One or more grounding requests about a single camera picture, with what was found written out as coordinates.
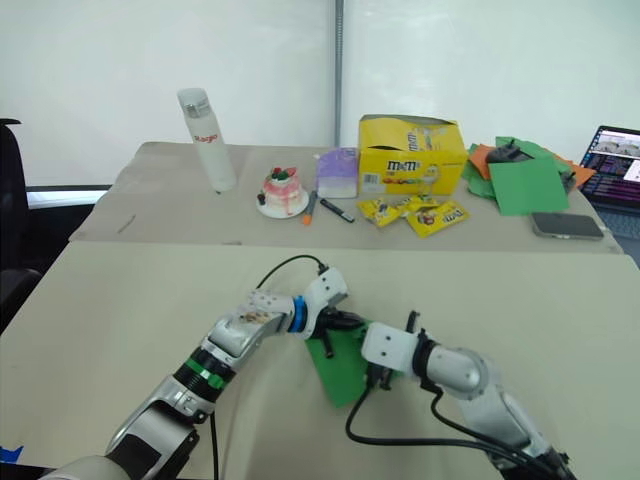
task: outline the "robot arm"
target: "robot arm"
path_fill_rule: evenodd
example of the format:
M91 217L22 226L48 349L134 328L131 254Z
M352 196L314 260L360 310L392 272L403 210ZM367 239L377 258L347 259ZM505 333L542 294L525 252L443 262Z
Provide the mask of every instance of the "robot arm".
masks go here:
M129 416L105 457L87 457L44 478L148 480L176 478L198 443L196 424L213 413L217 398L269 336L317 333L320 313L347 296L335 268L324 268L302 296L254 290L223 315L191 356Z
M381 323L369 326L363 357L376 365L402 372L433 393L444 390L456 399L470 430L519 450L543 463L552 478L575 479L566 455L558 454L538 431L518 402L502 387L493 363L471 350L443 347L426 335ZM508 459L489 454L505 479L529 474Z
M334 268L322 268L299 297L251 292L246 303L220 318L185 363L131 414L105 456L83 458L44 478L176 478L198 443L195 425L213 413L217 398L262 340L288 332L328 342L323 332L335 326L337 319L344 322L343 328L355 327L357 319L341 317L334 308L346 296L347 286ZM575 478L567 459L553 450L524 410L504 392L498 370L477 353L443 347L424 330L414 334L373 323L362 355L387 371L419 380L424 389L446 391L456 399L474 432L543 462L552 472L550 478ZM538 478L503 457L489 455L489 460L507 480Z

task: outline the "smartphone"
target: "smartphone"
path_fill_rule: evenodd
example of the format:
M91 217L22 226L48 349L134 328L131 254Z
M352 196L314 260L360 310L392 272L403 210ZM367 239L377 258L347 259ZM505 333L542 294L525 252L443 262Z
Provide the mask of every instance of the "smartphone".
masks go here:
M541 237L602 240L604 234L588 215L570 213L532 213L533 231Z

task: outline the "white water bottle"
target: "white water bottle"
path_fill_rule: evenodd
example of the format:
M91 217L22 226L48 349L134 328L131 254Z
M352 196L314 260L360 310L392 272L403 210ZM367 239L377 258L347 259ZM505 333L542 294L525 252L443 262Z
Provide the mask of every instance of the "white water bottle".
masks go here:
M185 88L178 91L178 100L211 186L217 192L231 190L236 185L236 174L207 92L202 88Z

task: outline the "black marker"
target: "black marker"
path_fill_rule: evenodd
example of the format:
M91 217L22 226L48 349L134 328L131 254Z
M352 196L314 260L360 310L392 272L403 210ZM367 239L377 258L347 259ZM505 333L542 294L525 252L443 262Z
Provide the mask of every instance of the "black marker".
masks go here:
M342 210L341 208L335 206L333 203L329 202L328 200L326 200L324 198L321 198L320 199L320 203L322 205L324 205L325 207L327 207L329 210L331 210L333 213L335 213L336 215L341 217L343 220L346 220L349 223L355 222L355 220L356 220L355 218L353 218L348 213L344 213L344 210Z

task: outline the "yellow box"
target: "yellow box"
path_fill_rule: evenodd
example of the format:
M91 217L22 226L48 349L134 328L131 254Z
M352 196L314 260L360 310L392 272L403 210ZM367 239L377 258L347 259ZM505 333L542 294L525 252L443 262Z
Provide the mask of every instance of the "yellow box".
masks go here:
M360 192L450 195L467 160L458 125L437 118L360 119Z

